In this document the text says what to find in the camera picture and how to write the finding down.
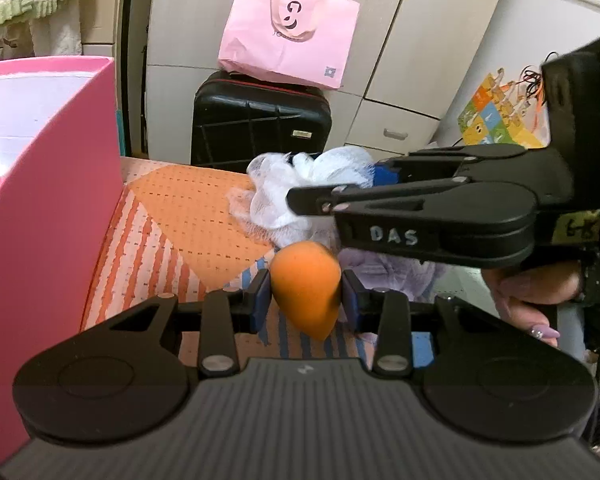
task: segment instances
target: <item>red zipper trim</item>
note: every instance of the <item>red zipper trim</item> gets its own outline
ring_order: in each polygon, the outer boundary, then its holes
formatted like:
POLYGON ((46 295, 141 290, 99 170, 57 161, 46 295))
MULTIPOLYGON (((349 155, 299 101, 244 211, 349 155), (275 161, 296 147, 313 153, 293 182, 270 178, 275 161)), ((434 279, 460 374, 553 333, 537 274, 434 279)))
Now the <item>red zipper trim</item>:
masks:
POLYGON ((299 92, 298 90, 288 90, 286 88, 272 88, 271 86, 261 85, 259 83, 251 83, 249 81, 236 81, 235 79, 213 79, 212 81, 205 81, 202 85, 200 85, 200 88, 202 88, 206 84, 211 84, 211 83, 215 83, 215 82, 235 83, 238 85, 255 86, 256 88, 264 88, 265 90, 273 90, 276 92, 286 92, 287 94, 297 94, 297 95, 302 95, 305 97, 313 97, 314 99, 318 99, 318 101, 324 101, 327 104, 329 103, 327 101, 326 97, 310 94, 309 92, 299 92))

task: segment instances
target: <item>white logo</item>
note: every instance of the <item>white logo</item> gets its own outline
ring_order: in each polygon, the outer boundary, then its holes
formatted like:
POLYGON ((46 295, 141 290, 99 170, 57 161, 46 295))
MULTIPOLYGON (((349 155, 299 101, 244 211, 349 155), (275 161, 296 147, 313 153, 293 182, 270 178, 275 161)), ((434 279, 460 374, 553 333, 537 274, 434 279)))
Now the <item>white logo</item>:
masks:
POLYGON ((309 365, 304 365, 304 366, 301 366, 298 368, 298 373, 300 373, 302 375, 310 374, 313 371, 314 371, 314 367, 309 366, 309 365))
MULTIPOLYGON (((371 234, 371 239, 374 242, 382 242, 384 239, 384 230, 378 226, 378 225, 374 225, 371 226, 371 229, 369 229, 370 234, 371 234)), ((416 231, 414 231, 413 229, 409 229, 408 231, 405 231, 404 234, 402 235, 402 237, 400 237, 400 233, 398 232, 398 229, 396 229, 395 227, 392 227, 389 230, 389 235, 386 238, 387 242, 393 242, 395 244, 401 244, 404 242, 405 245, 408 246, 413 246, 415 244, 418 243, 418 237, 416 236, 416 231)))

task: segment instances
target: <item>white wardrobe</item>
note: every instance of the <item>white wardrobe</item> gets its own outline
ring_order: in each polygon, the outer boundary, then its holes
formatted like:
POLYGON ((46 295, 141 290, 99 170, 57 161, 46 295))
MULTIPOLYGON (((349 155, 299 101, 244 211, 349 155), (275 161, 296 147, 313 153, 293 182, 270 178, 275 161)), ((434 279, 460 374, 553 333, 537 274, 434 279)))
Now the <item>white wardrobe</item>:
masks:
MULTIPOLYGON (((217 70, 233 0, 153 0, 146 67, 149 156, 189 164, 193 100, 217 70)), ((343 86, 327 92, 327 149, 376 158, 424 147, 480 45, 498 0, 356 0, 361 4, 343 86)))

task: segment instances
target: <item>gray ribbed panel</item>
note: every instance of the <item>gray ribbed panel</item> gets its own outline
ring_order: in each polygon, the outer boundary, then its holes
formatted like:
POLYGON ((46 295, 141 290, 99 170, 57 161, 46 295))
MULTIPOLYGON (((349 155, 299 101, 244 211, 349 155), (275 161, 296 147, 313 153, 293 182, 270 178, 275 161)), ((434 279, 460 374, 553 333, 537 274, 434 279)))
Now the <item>gray ribbed panel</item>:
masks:
POLYGON ((358 360, 251 359, 203 382, 177 418, 133 442, 67 449, 32 441, 9 480, 599 480, 573 439, 502 449, 431 418, 410 387, 358 360), (305 365, 312 371, 301 374, 305 365))

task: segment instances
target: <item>black logo on bag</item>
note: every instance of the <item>black logo on bag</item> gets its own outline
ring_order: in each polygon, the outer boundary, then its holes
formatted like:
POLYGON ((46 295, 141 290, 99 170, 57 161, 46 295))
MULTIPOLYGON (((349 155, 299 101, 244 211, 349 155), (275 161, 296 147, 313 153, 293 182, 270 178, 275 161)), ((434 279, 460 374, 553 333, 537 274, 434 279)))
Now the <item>black logo on bag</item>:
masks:
MULTIPOLYGON (((288 10, 290 14, 292 14, 294 12, 294 5, 298 6, 296 13, 298 13, 302 10, 302 4, 300 2, 298 2, 297 0, 293 0, 292 2, 289 2, 288 5, 286 6, 286 10, 288 10)), ((288 22, 290 19, 291 19, 291 16, 287 16, 283 21, 288 22)), ((294 20, 294 22, 291 25, 285 25, 285 28, 288 28, 288 30, 291 30, 292 28, 296 28, 297 25, 298 25, 298 20, 294 20)))

